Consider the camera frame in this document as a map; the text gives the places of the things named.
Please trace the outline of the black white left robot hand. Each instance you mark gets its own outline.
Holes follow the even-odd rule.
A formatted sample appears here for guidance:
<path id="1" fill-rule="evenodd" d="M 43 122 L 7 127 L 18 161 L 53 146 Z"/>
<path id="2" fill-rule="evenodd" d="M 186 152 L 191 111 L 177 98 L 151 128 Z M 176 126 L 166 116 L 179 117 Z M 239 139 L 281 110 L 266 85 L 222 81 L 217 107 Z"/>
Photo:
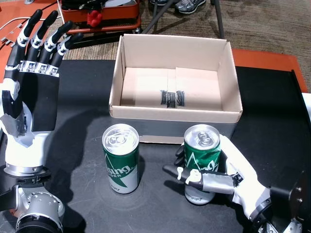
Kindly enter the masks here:
<path id="1" fill-rule="evenodd" d="M 67 35 L 67 21 L 51 36 L 48 28 L 58 12 L 42 20 L 38 9 L 21 29 L 10 52 L 0 84 L 0 126 L 7 135 L 8 169 L 37 172 L 44 165 L 44 144 L 54 130 L 59 92 L 59 67 L 82 33 Z"/>

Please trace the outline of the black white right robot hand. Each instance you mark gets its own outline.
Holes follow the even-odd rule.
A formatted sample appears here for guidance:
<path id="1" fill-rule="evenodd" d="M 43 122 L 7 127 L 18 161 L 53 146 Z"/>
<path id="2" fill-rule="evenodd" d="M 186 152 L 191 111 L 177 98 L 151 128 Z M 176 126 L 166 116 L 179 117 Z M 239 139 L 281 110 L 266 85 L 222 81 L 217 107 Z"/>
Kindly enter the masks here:
<path id="1" fill-rule="evenodd" d="M 164 165 L 163 170 L 188 186 L 203 191 L 232 195 L 232 201 L 243 207 L 244 215 L 255 219 L 270 205 L 270 190 L 258 181 L 254 168 L 226 136 L 220 136 L 226 156 L 226 173 Z"/>

